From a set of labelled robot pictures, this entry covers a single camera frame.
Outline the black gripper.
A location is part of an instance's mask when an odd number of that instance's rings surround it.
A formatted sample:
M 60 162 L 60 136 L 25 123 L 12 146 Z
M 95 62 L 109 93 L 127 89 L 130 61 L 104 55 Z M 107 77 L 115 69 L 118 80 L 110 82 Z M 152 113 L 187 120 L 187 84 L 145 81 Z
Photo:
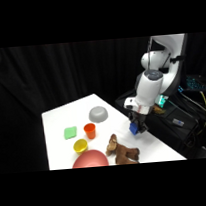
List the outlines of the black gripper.
M 146 116 L 143 114 L 140 114 L 138 112 L 131 111 L 128 114 L 128 121 L 130 121 L 130 125 L 132 123 L 139 123 L 138 124 L 138 132 L 139 133 L 143 133 L 143 132 L 148 130 L 148 127 L 145 123 L 145 119 L 146 119 Z

